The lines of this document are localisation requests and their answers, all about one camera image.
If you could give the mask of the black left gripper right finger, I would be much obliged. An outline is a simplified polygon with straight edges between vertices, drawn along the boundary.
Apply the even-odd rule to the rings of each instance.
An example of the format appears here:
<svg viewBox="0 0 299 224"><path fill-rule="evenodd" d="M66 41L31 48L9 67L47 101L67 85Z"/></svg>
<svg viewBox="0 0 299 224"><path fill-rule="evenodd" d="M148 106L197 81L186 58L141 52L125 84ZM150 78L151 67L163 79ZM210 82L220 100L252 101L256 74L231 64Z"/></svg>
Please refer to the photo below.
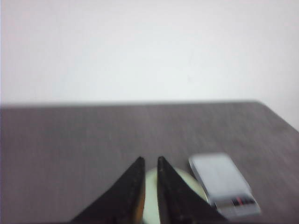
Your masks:
<svg viewBox="0 0 299 224"><path fill-rule="evenodd" d="M162 224L222 224L228 221L196 194L163 156L157 160L157 201Z"/></svg>

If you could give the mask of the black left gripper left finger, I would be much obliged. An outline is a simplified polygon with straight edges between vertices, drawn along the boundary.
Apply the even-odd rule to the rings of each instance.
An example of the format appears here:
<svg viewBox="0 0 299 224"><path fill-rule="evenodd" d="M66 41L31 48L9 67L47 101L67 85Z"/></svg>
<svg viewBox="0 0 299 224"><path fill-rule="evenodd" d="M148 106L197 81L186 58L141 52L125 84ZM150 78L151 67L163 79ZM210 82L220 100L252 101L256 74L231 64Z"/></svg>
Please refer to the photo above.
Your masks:
<svg viewBox="0 0 299 224"><path fill-rule="evenodd" d="M83 209L72 224L141 224L145 204L145 159L138 157L117 181Z"/></svg>

